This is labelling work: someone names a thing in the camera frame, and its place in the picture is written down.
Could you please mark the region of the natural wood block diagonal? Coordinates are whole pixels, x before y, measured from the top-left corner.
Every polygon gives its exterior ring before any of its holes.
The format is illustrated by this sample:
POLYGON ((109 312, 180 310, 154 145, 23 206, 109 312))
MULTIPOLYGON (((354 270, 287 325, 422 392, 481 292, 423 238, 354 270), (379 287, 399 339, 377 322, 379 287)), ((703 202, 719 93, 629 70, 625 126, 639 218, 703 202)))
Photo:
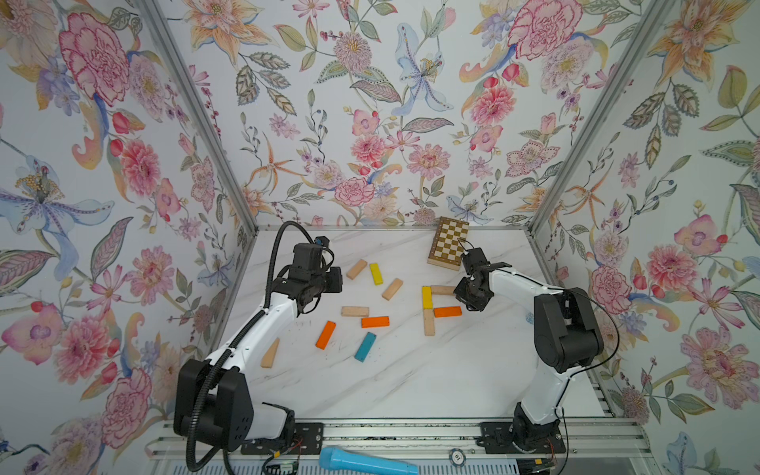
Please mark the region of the natural wood block diagonal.
POLYGON ((399 290, 404 285, 404 281, 400 278, 395 278, 389 286, 385 289, 385 291, 382 293, 382 298, 386 301, 391 301, 395 295, 399 292, 399 290))

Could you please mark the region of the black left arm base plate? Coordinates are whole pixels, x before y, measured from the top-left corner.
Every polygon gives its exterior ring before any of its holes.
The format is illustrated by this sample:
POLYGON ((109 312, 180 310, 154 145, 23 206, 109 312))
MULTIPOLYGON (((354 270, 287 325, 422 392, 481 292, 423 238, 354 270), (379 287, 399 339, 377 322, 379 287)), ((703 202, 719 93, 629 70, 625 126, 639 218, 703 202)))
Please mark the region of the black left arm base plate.
POLYGON ((323 423, 299 423, 287 427, 278 439, 256 439, 244 443, 239 450, 242 455, 269 456, 279 452, 295 455, 319 455, 324 441, 323 423))

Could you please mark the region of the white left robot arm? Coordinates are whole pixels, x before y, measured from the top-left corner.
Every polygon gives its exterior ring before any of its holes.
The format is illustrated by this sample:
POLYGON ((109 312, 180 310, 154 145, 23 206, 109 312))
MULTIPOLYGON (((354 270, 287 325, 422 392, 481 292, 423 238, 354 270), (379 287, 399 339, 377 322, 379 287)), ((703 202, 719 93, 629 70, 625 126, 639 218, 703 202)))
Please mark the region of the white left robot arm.
POLYGON ((293 249, 281 271, 268 269, 262 303, 251 318, 203 360, 192 359, 178 376, 173 430, 186 439, 186 457, 201 465, 219 452, 263 441, 292 445, 295 413, 251 396, 245 372, 298 317, 325 294, 342 292, 342 271, 327 237, 309 237, 293 249))

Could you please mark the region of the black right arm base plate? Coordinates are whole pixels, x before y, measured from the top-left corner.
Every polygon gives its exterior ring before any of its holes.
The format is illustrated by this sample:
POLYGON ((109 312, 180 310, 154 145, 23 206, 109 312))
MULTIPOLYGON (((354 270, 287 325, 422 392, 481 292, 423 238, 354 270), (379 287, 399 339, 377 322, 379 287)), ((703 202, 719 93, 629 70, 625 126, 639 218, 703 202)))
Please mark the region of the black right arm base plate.
POLYGON ((551 411, 548 423, 536 424, 524 405, 518 403, 509 422, 481 423, 475 443, 487 454, 564 454, 567 448, 560 431, 561 422, 562 419, 551 411))

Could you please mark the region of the natural wood block top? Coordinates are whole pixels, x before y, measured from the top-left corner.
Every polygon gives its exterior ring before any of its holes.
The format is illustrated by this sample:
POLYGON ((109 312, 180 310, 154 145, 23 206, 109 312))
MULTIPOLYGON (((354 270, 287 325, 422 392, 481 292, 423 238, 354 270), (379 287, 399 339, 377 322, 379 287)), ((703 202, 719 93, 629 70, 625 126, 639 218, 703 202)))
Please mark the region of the natural wood block top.
POLYGON ((443 285, 431 286, 431 294, 433 295, 452 296, 454 294, 454 291, 455 291, 454 286, 443 286, 443 285))

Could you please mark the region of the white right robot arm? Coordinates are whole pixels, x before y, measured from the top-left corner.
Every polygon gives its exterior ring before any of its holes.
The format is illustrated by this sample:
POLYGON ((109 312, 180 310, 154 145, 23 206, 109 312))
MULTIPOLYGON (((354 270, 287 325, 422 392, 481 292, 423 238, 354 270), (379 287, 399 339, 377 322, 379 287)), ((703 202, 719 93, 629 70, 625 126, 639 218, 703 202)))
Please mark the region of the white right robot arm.
POLYGON ((516 405, 512 443, 532 452, 559 434, 564 399, 572 378, 592 367, 604 342, 592 299, 579 289, 540 282, 504 262, 488 261, 483 249, 462 254, 466 276, 454 289, 471 312, 482 312, 492 298, 505 297, 534 316, 534 350, 540 367, 516 405))

